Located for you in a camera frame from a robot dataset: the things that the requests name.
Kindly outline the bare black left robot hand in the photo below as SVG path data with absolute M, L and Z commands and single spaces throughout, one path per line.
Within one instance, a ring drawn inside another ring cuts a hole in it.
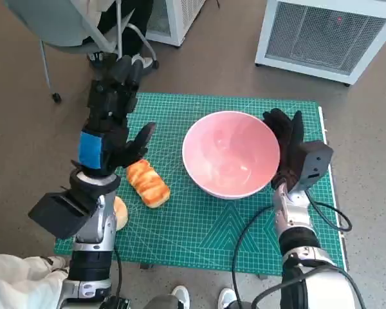
M 134 140 L 129 140 L 127 121 L 136 107 L 136 94 L 146 70 L 141 59 L 124 56 L 91 81 L 89 116 L 80 132 L 78 160 L 73 163 L 87 176 L 109 176 L 117 167 L 126 168 L 147 153 L 156 124 L 145 124 Z

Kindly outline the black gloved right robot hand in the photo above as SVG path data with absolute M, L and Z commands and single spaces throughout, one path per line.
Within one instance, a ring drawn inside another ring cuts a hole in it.
M 298 176 L 293 166 L 293 153 L 304 139 L 304 124 L 302 112 L 298 110 L 290 118 L 279 108 L 273 108 L 263 113 L 263 122 L 275 135 L 280 149 L 279 166 L 271 180 L 271 188 L 276 190 L 283 183 L 291 190 L 298 182 Z

